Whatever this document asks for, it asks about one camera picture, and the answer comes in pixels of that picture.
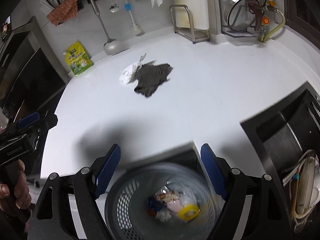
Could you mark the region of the person's left hand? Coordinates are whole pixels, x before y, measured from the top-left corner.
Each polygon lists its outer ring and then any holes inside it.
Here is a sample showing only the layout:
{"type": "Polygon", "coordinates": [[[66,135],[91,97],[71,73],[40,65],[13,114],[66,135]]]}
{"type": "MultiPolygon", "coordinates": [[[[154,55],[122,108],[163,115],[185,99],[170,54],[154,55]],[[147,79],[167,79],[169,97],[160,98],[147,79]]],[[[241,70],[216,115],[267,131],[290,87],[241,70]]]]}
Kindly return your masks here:
{"type": "MultiPolygon", "coordinates": [[[[16,197],[15,205],[21,210],[28,209],[31,205],[31,195],[27,186],[26,175],[24,174],[25,165],[23,161],[18,160],[19,178],[14,187],[13,194],[16,197]]],[[[8,186],[1,181],[1,210],[9,213],[12,208],[6,201],[10,197],[11,191],[8,186]]]]}

